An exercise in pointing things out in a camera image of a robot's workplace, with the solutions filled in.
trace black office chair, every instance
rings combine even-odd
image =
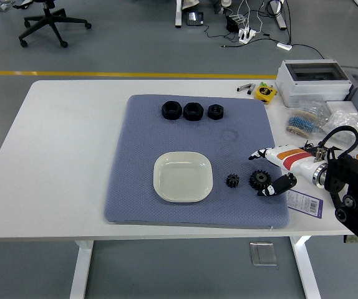
[[[44,16],[34,16],[34,17],[25,17],[24,18],[24,26],[29,29],[18,37],[21,46],[24,48],[28,46],[28,43],[26,41],[24,41],[23,38],[27,37],[29,34],[34,33],[35,31],[37,31],[38,29],[42,28],[45,25],[50,25],[52,27],[54,33],[56,34],[57,38],[60,41],[61,47],[63,47],[63,48],[68,47],[68,43],[66,41],[62,40],[55,23],[57,23],[57,22],[60,22],[60,23],[83,23],[83,24],[85,24],[86,29],[92,28],[91,23],[87,22],[86,20],[75,19],[73,17],[67,17],[65,14],[64,8],[59,9],[58,11],[55,11],[55,12],[50,12],[50,9],[55,8],[54,0],[32,0],[31,2],[27,2],[21,6],[13,6],[13,7],[16,9],[26,9],[33,2],[43,2]],[[37,22],[31,26],[29,21],[37,21]]]

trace gray floor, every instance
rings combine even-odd
[[[226,34],[224,17],[213,14],[211,1],[200,2],[209,35]],[[240,2],[233,0],[232,8]],[[249,2],[252,9],[260,4]],[[288,3],[293,44],[358,67],[358,7],[352,0]],[[23,49],[17,38],[25,29],[22,18],[41,14],[41,4],[0,12],[0,71],[276,75],[284,59],[320,58],[308,47],[286,52],[268,40],[222,48],[236,44],[208,38],[205,26],[176,29],[174,0],[65,0],[56,6],[93,28],[61,24],[69,43],[63,49],[45,27]],[[288,41],[272,19],[263,22],[265,33]],[[259,27],[255,15],[250,24]],[[0,147],[33,82],[75,78],[100,79],[0,75]],[[249,239],[96,242],[86,298],[303,298],[288,239],[271,240],[279,262],[273,268],[251,265]],[[343,244],[341,236],[313,237],[307,248],[322,298],[358,298],[358,244]],[[0,243],[0,298],[68,298],[76,255],[73,242]]]

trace white plate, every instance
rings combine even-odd
[[[154,164],[154,189],[166,201],[196,202],[212,190],[212,167],[200,153],[165,153]]]

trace gray fabric mat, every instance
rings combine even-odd
[[[169,101],[182,107],[200,103],[200,121],[162,117]],[[207,117],[212,104],[225,109],[221,120]],[[134,95],[128,103],[110,175],[104,215],[112,222],[214,224],[237,227],[284,227],[289,222],[284,194],[258,197],[248,184],[254,170],[263,169],[276,179],[279,168],[265,159],[248,160],[254,151],[274,146],[266,111],[258,100]],[[174,203],[160,198],[153,188],[153,167],[170,151],[195,151],[205,155],[213,170],[213,189],[200,202]],[[226,177],[240,177],[237,188],[226,186]]]

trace robotic hand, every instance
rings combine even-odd
[[[330,137],[340,131],[353,132],[356,140],[349,149],[335,157],[335,148],[326,148],[324,145]],[[358,236],[358,160],[348,155],[357,145],[358,132],[355,128],[340,126],[331,131],[315,148],[297,148],[293,145],[265,148],[253,153],[249,159],[266,158],[281,169],[290,171],[287,177],[292,177],[292,181],[296,182],[294,176],[304,176],[311,184],[327,190],[336,208],[337,220]],[[260,191],[258,195],[280,194],[295,185],[288,184],[289,180],[283,180],[283,177]],[[339,192],[346,184],[348,189],[341,200]]]

